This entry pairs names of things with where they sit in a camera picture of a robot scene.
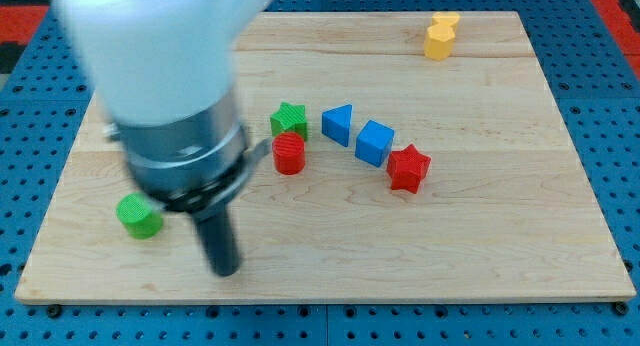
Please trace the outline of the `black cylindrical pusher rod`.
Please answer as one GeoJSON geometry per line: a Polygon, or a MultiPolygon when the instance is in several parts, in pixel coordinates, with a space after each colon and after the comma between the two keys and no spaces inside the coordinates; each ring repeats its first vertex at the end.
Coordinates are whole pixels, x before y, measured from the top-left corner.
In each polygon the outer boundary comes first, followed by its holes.
{"type": "Polygon", "coordinates": [[[193,213],[192,220],[211,270],[222,277],[234,274],[241,265],[241,257],[227,208],[193,213]]]}

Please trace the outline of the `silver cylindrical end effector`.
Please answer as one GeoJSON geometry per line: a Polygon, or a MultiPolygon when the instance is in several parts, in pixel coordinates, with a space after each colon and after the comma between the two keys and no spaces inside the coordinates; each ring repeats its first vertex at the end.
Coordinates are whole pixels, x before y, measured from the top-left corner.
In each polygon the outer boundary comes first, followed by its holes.
{"type": "Polygon", "coordinates": [[[236,87],[103,91],[136,185],[167,210],[216,213],[239,194],[271,140],[249,146],[236,87]]]}

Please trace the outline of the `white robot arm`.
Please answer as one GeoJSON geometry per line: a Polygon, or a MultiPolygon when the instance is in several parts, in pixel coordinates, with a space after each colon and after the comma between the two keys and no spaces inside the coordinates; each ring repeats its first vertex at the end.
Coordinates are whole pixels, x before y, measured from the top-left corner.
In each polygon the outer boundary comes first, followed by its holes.
{"type": "Polygon", "coordinates": [[[228,204],[269,154],[251,145],[233,47],[273,0],[54,0],[135,184],[188,214],[212,271],[241,264],[228,204]]]}

